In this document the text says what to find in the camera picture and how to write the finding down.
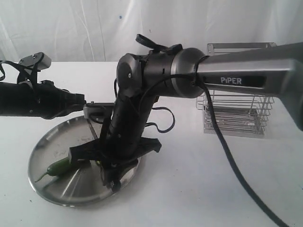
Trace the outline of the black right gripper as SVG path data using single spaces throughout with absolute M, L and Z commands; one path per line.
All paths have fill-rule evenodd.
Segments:
M 161 148 L 158 139 L 142 136 L 156 101 L 155 96 L 142 102 L 138 98 L 118 96 L 111 115 L 102 118 L 99 138 L 71 147 L 70 163 L 99 161 L 103 185 L 113 192 L 119 191 L 121 179 L 137 166 L 138 159 Z

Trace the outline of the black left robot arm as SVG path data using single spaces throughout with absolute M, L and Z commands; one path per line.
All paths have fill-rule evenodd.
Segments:
M 82 111 L 85 104 L 83 94 L 57 88 L 50 80 L 43 80 L 32 87 L 28 82 L 0 84 L 1 116 L 41 117 L 51 120 Z

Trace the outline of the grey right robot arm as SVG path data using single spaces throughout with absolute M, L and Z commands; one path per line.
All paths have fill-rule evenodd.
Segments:
M 160 96 L 196 98 L 207 90 L 275 96 L 297 127 L 303 127 L 302 43 L 215 56 L 196 48 L 126 54 L 118 62 L 116 78 L 119 91 L 100 137 L 69 152 L 72 163 L 99 161 L 103 184 L 113 191 L 120 189 L 121 178 L 139 157 L 161 148 L 158 139 L 142 136 Z

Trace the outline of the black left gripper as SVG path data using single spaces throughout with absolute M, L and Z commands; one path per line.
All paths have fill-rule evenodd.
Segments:
M 50 120 L 81 111 L 85 104 L 83 94 L 57 88 L 50 80 L 42 80 L 39 84 L 39 115 L 44 119 Z

